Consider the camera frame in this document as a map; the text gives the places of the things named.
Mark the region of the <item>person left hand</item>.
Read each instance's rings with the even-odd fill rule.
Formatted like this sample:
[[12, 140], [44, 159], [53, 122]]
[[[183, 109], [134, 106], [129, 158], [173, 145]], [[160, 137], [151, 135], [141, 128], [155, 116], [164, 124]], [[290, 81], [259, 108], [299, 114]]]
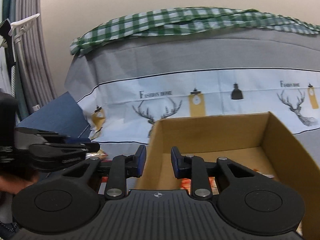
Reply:
[[39, 175], [35, 174], [30, 180], [25, 180], [10, 175], [0, 176], [0, 191], [9, 194], [18, 194], [21, 190], [39, 181]]

